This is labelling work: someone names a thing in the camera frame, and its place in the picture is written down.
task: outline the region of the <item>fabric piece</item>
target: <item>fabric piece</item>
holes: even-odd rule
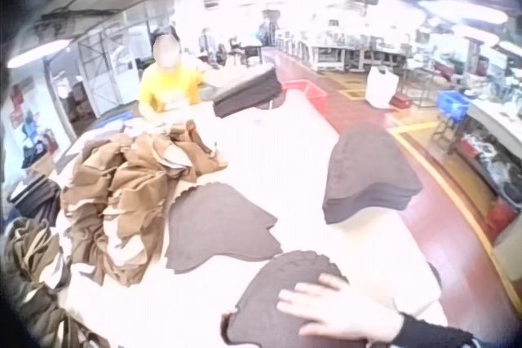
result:
[[[55,225],[60,211],[60,187],[38,173],[30,174],[7,197],[20,215]]]
[[[273,66],[252,69],[251,74],[231,83],[214,99],[214,112],[217,117],[224,118],[266,103],[282,92]]]
[[[372,125],[352,127],[330,156],[323,211],[328,224],[363,208],[405,209],[422,183],[396,141]]]
[[[272,99],[264,104],[256,106],[257,109],[261,110],[272,110],[282,106],[286,101],[286,90],[283,90],[275,99]]]
[[[170,208],[166,266],[185,273],[215,255],[268,260],[281,253],[281,245],[268,231],[276,221],[229,185],[192,187]]]
[[[276,309],[282,289],[293,290],[300,282],[317,284],[321,273],[343,277],[335,264],[315,252],[294,251],[271,260],[237,303],[237,313],[231,316],[226,331],[228,340],[234,345],[250,343],[261,348],[364,348],[364,341],[300,337],[299,329],[307,321]]]
[[[176,147],[181,142],[187,151]],[[82,274],[102,284],[108,275],[124,286],[138,284],[162,246],[164,212],[171,185],[213,173],[223,166],[210,158],[193,121],[171,134],[113,135],[87,143],[62,192],[71,223],[71,262],[93,266]],[[165,154],[171,151],[167,162]]]
[[[102,337],[92,333],[58,307],[56,296],[41,280],[61,274],[56,289],[69,279],[58,244],[47,222],[27,218],[16,219],[2,238],[2,289],[5,298],[20,321],[44,348],[87,348],[91,343],[109,347]],[[54,269],[48,274],[48,268]]]

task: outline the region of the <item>white table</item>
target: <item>white table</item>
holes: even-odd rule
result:
[[[511,121],[502,115],[502,105],[475,99],[467,109],[467,115],[484,125],[498,142],[522,159],[522,120]]]
[[[344,59],[346,56],[346,49],[350,49],[348,46],[328,46],[321,45],[318,42],[310,42],[306,40],[301,40],[299,42],[298,56],[302,61],[305,61],[309,64],[310,68],[314,71],[324,70],[324,69],[334,69],[337,71],[344,71]],[[336,55],[340,53],[340,61],[320,61],[319,60],[319,50],[320,49],[329,49],[331,51],[335,51]]]
[[[217,138],[229,161],[226,170],[198,183],[229,183],[278,217],[271,233],[285,252],[323,253],[354,286],[384,305],[393,308],[398,302],[404,311],[427,307],[420,318],[446,324],[436,279],[397,212],[365,209],[344,223],[325,225],[321,205],[338,135],[301,92],[288,91],[286,102],[272,111],[252,108],[219,120],[204,103],[192,114],[203,140]],[[63,176],[70,175],[67,170]],[[190,186],[180,183],[175,193]],[[109,278],[100,287],[74,272],[60,303],[125,348],[225,347],[220,316],[266,262],[214,257],[184,275],[174,275],[165,264],[164,257],[157,257],[142,283],[130,288]]]

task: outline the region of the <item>worker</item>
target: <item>worker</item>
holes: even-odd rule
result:
[[[157,114],[199,104],[198,87],[203,75],[181,55],[179,41],[170,31],[157,31],[153,37],[156,63],[148,66],[139,88],[139,112],[151,121]]]
[[[483,343],[469,332],[428,324],[390,310],[345,280],[328,274],[319,276],[319,284],[298,283],[294,290],[281,290],[276,308],[308,321],[299,330],[300,336],[378,341],[404,348],[504,346]],[[228,325],[236,313],[234,309],[222,315],[221,336],[227,343]]]

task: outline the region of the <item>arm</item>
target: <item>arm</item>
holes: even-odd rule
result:
[[[448,347],[461,348],[468,346],[480,346],[475,343],[473,335],[456,328],[432,325],[419,321],[410,315],[402,315],[403,325],[395,338],[393,345],[404,348],[432,348]]]
[[[311,321],[299,330],[302,336],[368,339],[404,348],[478,346],[471,333],[387,309],[337,276],[321,275],[319,281],[323,285],[299,283],[279,296],[279,311]]]
[[[199,98],[199,86],[204,82],[203,73],[199,70],[194,70],[192,75],[192,83],[188,88],[188,100],[191,105],[197,105],[201,102]]]
[[[151,79],[145,70],[141,84],[139,86],[139,113],[146,120],[157,122],[160,121],[158,113],[154,110],[152,104],[154,95],[151,91]]]

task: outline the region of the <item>red basket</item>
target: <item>red basket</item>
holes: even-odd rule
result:
[[[323,90],[306,79],[296,81],[284,81],[281,83],[283,90],[296,89],[301,90],[307,97],[308,102],[323,116],[326,117],[326,97],[328,96]]]

